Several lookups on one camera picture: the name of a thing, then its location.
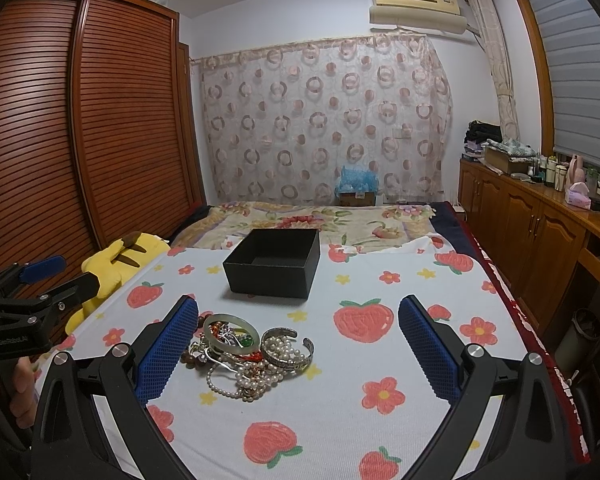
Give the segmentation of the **black jewelry box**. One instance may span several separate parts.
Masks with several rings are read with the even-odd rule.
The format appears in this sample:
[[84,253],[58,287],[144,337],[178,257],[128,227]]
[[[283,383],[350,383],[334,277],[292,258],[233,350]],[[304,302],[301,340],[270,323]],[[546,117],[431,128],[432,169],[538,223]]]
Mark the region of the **black jewelry box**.
[[320,255],[317,229],[253,229],[223,268],[235,294],[307,300]]

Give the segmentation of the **yellow plush toy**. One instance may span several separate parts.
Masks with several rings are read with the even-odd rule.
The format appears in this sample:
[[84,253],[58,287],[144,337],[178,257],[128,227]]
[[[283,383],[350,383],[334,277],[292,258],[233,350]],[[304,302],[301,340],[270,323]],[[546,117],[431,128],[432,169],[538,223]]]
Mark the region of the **yellow plush toy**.
[[84,260],[81,270],[98,277],[99,290],[71,315],[66,334],[70,336],[106,299],[169,249],[169,244],[158,235],[132,232]]

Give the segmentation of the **green jade bangle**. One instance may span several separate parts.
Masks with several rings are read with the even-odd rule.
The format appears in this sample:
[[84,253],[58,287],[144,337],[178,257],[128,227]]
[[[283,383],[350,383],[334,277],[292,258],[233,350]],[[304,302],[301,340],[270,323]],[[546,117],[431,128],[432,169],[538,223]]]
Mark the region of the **green jade bangle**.
[[207,316],[202,324],[209,347],[231,356],[250,356],[260,349],[258,331],[243,318],[218,313]]

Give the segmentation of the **brown louvered wardrobe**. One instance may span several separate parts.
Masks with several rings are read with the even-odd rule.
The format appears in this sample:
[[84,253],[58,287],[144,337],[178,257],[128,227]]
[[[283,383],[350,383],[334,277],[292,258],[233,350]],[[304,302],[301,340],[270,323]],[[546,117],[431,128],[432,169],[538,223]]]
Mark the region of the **brown louvered wardrobe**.
[[0,270],[66,275],[202,205],[178,14],[148,0],[7,0],[0,10]]

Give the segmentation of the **strawberry print white blanket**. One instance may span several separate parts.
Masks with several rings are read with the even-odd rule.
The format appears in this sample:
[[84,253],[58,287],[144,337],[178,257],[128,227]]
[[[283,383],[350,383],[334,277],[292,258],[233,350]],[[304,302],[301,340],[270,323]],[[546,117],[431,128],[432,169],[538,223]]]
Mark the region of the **strawberry print white blanket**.
[[162,434],[199,479],[397,479],[449,409],[399,326],[413,295],[463,344],[518,360],[526,347],[479,263],[424,238],[393,252],[323,248],[309,298],[238,295],[225,252],[173,249],[115,292],[60,345],[102,356],[164,318],[181,296],[201,315],[243,318],[266,358],[214,356],[178,364],[148,404]]

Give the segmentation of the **wooden sideboard cabinet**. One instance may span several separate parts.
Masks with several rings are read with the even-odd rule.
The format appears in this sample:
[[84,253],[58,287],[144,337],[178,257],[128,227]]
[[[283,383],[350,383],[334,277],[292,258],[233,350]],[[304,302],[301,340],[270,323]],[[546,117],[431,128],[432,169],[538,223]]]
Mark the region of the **wooden sideboard cabinet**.
[[600,212],[466,159],[457,195],[471,233],[541,340],[555,349],[600,287]]

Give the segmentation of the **pink bunny figurine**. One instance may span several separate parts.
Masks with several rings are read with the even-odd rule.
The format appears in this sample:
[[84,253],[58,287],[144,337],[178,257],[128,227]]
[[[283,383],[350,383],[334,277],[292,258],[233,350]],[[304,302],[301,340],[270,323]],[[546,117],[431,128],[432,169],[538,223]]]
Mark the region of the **pink bunny figurine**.
[[569,206],[580,209],[591,209],[590,190],[585,183],[583,159],[574,154],[567,169],[565,183],[565,202]]

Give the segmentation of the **floral bed sheet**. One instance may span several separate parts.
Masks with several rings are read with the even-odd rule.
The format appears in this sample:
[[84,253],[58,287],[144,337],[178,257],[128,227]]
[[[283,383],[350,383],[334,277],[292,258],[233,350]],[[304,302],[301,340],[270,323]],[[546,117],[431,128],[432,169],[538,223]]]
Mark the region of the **floral bed sheet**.
[[352,246],[358,252],[400,247],[434,232],[429,205],[341,207],[233,202],[208,214],[175,237],[173,247],[229,248],[254,229],[314,229],[323,245]]

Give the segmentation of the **blue bag on box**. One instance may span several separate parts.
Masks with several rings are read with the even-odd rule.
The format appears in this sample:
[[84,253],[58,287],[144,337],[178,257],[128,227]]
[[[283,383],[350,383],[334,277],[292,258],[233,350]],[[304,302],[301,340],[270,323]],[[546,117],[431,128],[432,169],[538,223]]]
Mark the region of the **blue bag on box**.
[[335,195],[339,206],[371,207],[376,204],[379,181],[373,171],[343,166],[336,181]]

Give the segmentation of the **stack of folded clothes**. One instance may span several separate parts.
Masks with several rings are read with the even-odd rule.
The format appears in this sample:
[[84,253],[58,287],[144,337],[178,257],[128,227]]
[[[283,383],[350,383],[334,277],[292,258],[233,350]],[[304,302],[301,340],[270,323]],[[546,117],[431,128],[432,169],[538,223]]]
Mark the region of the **stack of folded clothes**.
[[483,158],[484,146],[488,141],[500,143],[503,140],[501,127],[488,122],[473,120],[468,124],[464,137],[464,152],[462,157],[469,160]]

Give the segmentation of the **circle pattern sheer curtain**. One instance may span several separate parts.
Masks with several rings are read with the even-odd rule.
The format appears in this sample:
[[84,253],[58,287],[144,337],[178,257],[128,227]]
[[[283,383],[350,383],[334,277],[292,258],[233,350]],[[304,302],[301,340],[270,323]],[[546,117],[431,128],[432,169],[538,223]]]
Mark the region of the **circle pattern sheer curtain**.
[[329,204],[365,174],[393,200],[436,200],[452,93],[423,34],[282,44],[199,62],[222,202]]

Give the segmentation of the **grey window blind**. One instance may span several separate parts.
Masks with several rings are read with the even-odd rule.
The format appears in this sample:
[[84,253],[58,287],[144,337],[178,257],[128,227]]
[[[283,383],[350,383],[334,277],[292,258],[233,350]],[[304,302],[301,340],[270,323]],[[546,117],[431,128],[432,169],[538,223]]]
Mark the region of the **grey window blind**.
[[545,52],[554,149],[600,168],[600,17],[588,0],[529,0]]

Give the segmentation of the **beige side curtain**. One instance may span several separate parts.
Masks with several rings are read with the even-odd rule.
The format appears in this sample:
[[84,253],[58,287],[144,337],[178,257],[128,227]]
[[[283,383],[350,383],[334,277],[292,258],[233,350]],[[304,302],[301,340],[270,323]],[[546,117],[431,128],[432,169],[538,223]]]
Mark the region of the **beige side curtain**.
[[467,0],[474,14],[478,31],[486,51],[496,100],[502,136],[505,140],[520,140],[520,131],[514,95],[514,82],[509,55],[500,18],[493,0]]

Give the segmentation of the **beige air conditioner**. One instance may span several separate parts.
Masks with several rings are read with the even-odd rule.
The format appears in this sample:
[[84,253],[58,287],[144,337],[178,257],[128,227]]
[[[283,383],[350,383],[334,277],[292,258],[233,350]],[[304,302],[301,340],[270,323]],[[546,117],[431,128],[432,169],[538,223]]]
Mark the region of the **beige air conditioner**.
[[461,35],[468,21],[457,0],[373,0],[370,24],[440,30]]

